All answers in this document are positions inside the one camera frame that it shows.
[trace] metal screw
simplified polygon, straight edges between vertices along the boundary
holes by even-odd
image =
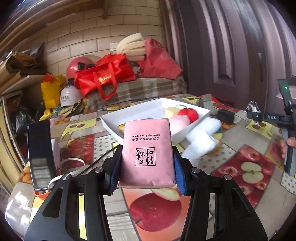
[[[198,167],[193,167],[193,168],[191,168],[191,171],[193,173],[199,173],[200,172],[200,169]]]
[[[224,175],[224,178],[225,178],[227,181],[232,180],[232,176],[229,175],[229,174],[225,174],[225,175]]]
[[[68,179],[70,179],[71,177],[72,177],[71,174],[67,173],[67,174],[64,174],[64,175],[62,176],[62,179],[63,179],[63,180],[68,180]]]
[[[100,173],[100,172],[102,172],[103,170],[104,170],[104,168],[102,168],[102,167],[96,167],[94,171],[95,171],[96,173]]]

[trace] printed logo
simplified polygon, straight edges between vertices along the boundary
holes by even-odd
[[[136,148],[136,166],[155,165],[155,147]]]

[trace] human hand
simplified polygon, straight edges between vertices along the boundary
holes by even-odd
[[[295,137],[288,138],[287,139],[287,144],[289,146],[292,146],[292,147],[296,148],[296,138]],[[285,140],[281,139],[281,157],[282,158],[285,158],[286,151],[287,151],[287,148],[285,147]]]

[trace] red shopping bag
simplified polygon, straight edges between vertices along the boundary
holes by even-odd
[[[136,76],[131,68],[126,54],[108,54],[98,60],[96,66],[112,62],[117,83],[135,80]]]
[[[139,77],[141,78],[166,78],[176,79],[181,68],[169,56],[167,51],[162,48],[162,45],[155,39],[149,38],[145,41],[146,58],[138,61],[141,68]]]
[[[109,100],[117,90],[117,83],[135,80],[136,76],[125,54],[108,54],[95,67],[76,72],[74,86],[86,96],[97,89],[103,100]],[[105,96],[102,86],[112,84],[114,89]]]

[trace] white cable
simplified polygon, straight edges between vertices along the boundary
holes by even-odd
[[[80,161],[80,162],[83,163],[83,166],[85,166],[85,162],[84,162],[83,160],[79,159],[79,158],[67,158],[67,159],[61,161],[60,164],[63,164],[63,163],[65,163],[66,161],[70,161],[70,160]],[[84,167],[81,167],[81,168],[79,168],[79,169],[76,170],[76,171],[69,172],[69,174],[71,174],[72,177],[75,177],[76,175],[78,175],[78,174],[81,172],[81,169],[82,169],[82,168],[84,168]],[[51,179],[51,181],[49,182],[48,187],[47,187],[47,192],[50,191],[50,190],[49,190],[49,186],[50,186],[50,184],[52,184],[53,182],[59,180],[63,175],[59,175],[59,176],[54,177],[53,179]]]
[[[70,157],[70,158],[67,158],[67,159],[61,161],[61,162],[60,162],[60,165],[62,165],[63,163],[65,163],[65,162],[67,162],[67,161],[72,161],[72,160],[73,160],[73,161],[80,161],[80,162],[82,162],[83,165],[85,166],[85,162],[84,162],[84,160],[79,159],[79,158],[75,158],[75,157]]]

